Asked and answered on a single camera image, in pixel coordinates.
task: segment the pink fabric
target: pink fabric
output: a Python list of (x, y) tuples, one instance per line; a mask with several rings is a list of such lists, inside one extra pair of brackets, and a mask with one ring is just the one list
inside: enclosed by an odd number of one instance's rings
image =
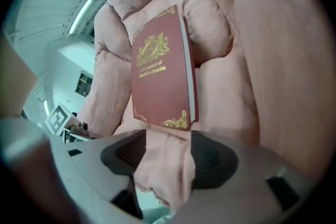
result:
[(192, 129), (261, 144), (318, 180), (336, 143), (336, 69), (317, 0), (108, 0), (95, 20), (96, 67), (80, 119), (97, 137), (147, 129), (136, 184), (174, 210), (183, 205), (194, 177), (190, 132), (135, 120), (130, 86), (134, 32), (173, 4), (198, 67)]

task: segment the window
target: window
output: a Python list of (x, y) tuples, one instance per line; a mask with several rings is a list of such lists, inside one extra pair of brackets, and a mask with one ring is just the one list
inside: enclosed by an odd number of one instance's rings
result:
[(75, 92), (84, 97), (88, 96), (91, 90), (92, 81), (92, 76), (82, 71)]
[(43, 107), (44, 107), (44, 112), (46, 113), (46, 116), (48, 117), (49, 116), (49, 109), (48, 109), (47, 100), (44, 99), (42, 104), (43, 104)]

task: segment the book cover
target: book cover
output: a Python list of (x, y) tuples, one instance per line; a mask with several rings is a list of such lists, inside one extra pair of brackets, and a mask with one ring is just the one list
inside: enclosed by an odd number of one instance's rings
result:
[(131, 67), (134, 118), (183, 131), (198, 119), (185, 23), (174, 5), (142, 26), (133, 36)]

